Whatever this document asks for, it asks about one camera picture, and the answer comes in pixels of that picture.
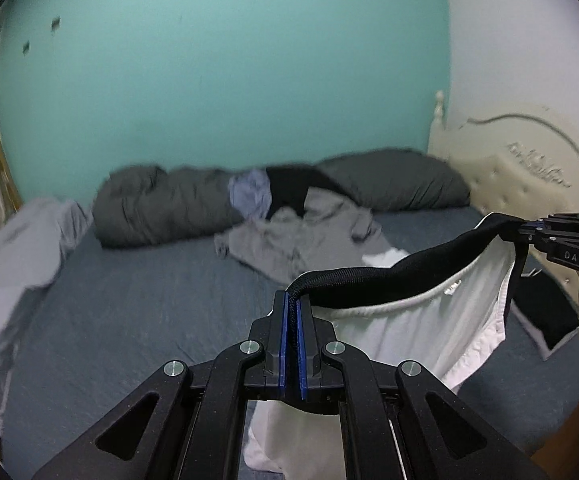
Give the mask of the white polo shirt black collar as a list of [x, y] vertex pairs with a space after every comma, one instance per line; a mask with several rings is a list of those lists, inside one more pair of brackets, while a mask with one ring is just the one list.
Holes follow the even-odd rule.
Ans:
[[[315, 306], [338, 340], [389, 365], [421, 363], [450, 390], [457, 390], [485, 364], [505, 339], [511, 287], [527, 248], [500, 235], [474, 254], [457, 242], [445, 255], [423, 259], [421, 269], [397, 287], [387, 304], [348, 309]], [[257, 402], [244, 446], [245, 464], [286, 479], [343, 479], [343, 438], [336, 415], [309, 414], [280, 401]]]

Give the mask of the white long sleeve garment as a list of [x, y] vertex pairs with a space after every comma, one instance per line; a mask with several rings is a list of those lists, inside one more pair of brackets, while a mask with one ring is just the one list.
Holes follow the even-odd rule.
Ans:
[[405, 250], [392, 247], [386, 250], [386, 252], [381, 252], [380, 254], [363, 255], [362, 261], [367, 266], [372, 266], [372, 268], [389, 269], [402, 259], [407, 258], [408, 255], [409, 253]]

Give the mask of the folded black white garment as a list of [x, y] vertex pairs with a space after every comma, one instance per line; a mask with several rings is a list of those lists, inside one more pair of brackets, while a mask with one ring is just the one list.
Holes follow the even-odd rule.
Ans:
[[544, 270], [521, 274], [513, 295], [512, 312], [547, 361], [579, 332], [573, 303], [561, 285]]

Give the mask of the cream tufted headboard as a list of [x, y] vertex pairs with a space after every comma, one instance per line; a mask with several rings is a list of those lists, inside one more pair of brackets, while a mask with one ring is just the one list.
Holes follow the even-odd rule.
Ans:
[[427, 153], [457, 170], [482, 214], [579, 214], [579, 134], [545, 106], [496, 106], [451, 127], [437, 91]]

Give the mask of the blue-grey bed sheet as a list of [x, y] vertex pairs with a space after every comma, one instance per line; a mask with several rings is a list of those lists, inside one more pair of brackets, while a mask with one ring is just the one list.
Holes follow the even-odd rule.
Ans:
[[[276, 283], [211, 238], [128, 250], [86, 235], [38, 304], [13, 367], [2, 454], [29, 479], [166, 362], [212, 360], [271, 307]], [[542, 359], [516, 318], [460, 398], [535, 452], [579, 403], [579, 339]]]

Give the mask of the dark grey rolled duvet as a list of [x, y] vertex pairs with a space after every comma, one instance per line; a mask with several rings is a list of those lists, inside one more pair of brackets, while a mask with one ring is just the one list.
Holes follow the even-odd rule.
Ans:
[[[471, 192], [442, 160], [412, 150], [341, 155], [313, 165], [374, 212], [465, 207]], [[105, 180], [93, 203], [102, 245], [130, 248], [214, 235], [247, 221], [230, 204], [235, 174], [221, 168], [128, 166]]]

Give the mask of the grey sweatshirt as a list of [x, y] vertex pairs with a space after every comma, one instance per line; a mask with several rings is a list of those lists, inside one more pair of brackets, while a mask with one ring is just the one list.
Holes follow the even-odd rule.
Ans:
[[344, 196], [311, 188], [305, 214], [280, 209], [270, 220], [248, 220], [215, 236], [216, 252], [280, 284], [309, 271], [367, 266], [363, 255], [392, 248], [370, 210]]

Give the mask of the light grey satin blanket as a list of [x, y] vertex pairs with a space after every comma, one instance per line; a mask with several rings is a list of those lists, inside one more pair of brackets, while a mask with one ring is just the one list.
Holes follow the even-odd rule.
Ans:
[[90, 211], [74, 200], [36, 198], [0, 228], [0, 438], [27, 330], [91, 221]]

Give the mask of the blue-purple crumpled garment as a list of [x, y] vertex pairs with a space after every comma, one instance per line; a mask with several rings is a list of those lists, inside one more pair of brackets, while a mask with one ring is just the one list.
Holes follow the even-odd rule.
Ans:
[[267, 217], [272, 204], [271, 182], [267, 171], [253, 168], [235, 174], [228, 183], [231, 206], [246, 220]]

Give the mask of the wooden frame by curtain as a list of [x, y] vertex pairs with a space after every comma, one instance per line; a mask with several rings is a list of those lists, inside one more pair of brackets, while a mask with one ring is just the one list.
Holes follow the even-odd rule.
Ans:
[[24, 202], [20, 198], [20, 193], [16, 187], [11, 174], [8, 160], [6, 159], [2, 140], [0, 136], [0, 188], [5, 205], [12, 211], [19, 211]]

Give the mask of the wall hook right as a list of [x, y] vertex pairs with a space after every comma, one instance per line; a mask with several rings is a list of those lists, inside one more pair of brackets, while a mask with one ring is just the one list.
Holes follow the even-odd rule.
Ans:
[[61, 18], [59, 16], [57, 16], [56, 18], [54, 18], [52, 20], [51, 23], [51, 32], [52, 34], [55, 34], [61, 27]]

